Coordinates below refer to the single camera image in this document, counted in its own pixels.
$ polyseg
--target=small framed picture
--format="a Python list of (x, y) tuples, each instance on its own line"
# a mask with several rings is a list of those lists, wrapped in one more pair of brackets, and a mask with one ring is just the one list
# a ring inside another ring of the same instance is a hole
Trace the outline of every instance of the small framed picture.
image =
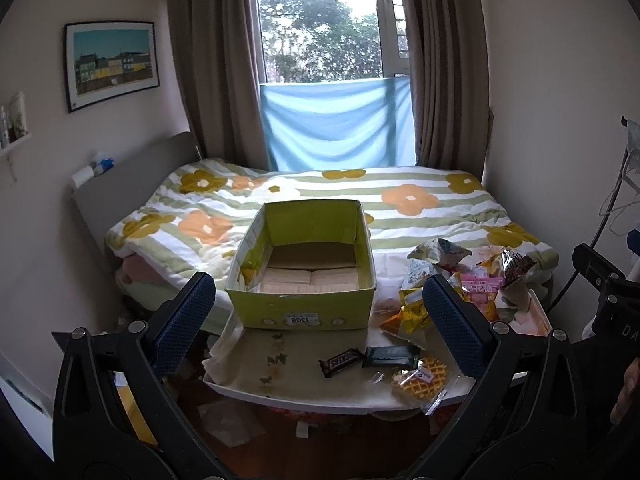
[(65, 81), (69, 112), (160, 86), (154, 24), (65, 25)]

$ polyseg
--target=cable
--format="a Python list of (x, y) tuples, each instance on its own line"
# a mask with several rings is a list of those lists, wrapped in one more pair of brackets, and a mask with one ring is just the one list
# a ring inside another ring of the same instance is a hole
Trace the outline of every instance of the cable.
[[(622, 176), (623, 176), (623, 173), (625, 172), (626, 160), (628, 159), (628, 156), (629, 154), (625, 149), (625, 155), (623, 155), (622, 157), (622, 165), (620, 165), (620, 172), (618, 173), (618, 180), (616, 181), (616, 187), (614, 188), (613, 193), (611, 194), (611, 200), (609, 200), (607, 211), (602, 216), (602, 222), (600, 222), (600, 226), (598, 227), (598, 230), (596, 231), (596, 234), (593, 237), (591, 244), (589, 245), (591, 249), (593, 249), (596, 246), (596, 243), (598, 242), (600, 235), (604, 231), (604, 226), (607, 224), (607, 220), (609, 220), (609, 216), (612, 213), (613, 206), (616, 203), (616, 199), (618, 198), (618, 193), (620, 192), (620, 186), (622, 185)], [(556, 307), (559, 301), (562, 300), (562, 297), (569, 290), (569, 287), (572, 285), (572, 283), (574, 282), (578, 274), (579, 272), (575, 270), (574, 273), (569, 278), (569, 281), (566, 282), (566, 285), (562, 288), (562, 290), (558, 293), (556, 298), (552, 301), (551, 306), (549, 307), (549, 310), (546, 312), (547, 314), (549, 314)]]

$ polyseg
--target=headboard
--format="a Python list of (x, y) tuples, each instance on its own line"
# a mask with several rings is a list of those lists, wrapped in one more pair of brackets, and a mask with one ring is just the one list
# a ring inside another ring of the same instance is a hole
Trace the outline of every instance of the headboard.
[(118, 161), (111, 170), (71, 194), (82, 222), (106, 257), (110, 270), (116, 270), (120, 262), (104, 245), (107, 231), (149, 200), (169, 173), (200, 159), (195, 137), (191, 132), (183, 132)]

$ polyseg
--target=curtain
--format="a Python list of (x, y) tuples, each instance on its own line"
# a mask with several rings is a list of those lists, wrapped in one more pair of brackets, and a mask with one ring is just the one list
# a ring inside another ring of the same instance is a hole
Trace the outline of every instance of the curtain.
[(402, 0), (418, 165), (482, 178), (489, 74), (480, 0)]
[(167, 0), (180, 94), (206, 156), (268, 169), (254, 0)]
[(278, 171), (413, 166), (409, 78), (260, 85)]

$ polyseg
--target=cardboard box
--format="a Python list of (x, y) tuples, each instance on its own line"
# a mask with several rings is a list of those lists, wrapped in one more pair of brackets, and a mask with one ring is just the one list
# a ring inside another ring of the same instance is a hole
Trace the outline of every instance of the cardboard box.
[(263, 205), (226, 280), (244, 326), (276, 330), (366, 328), (375, 290), (369, 232), (357, 200)]

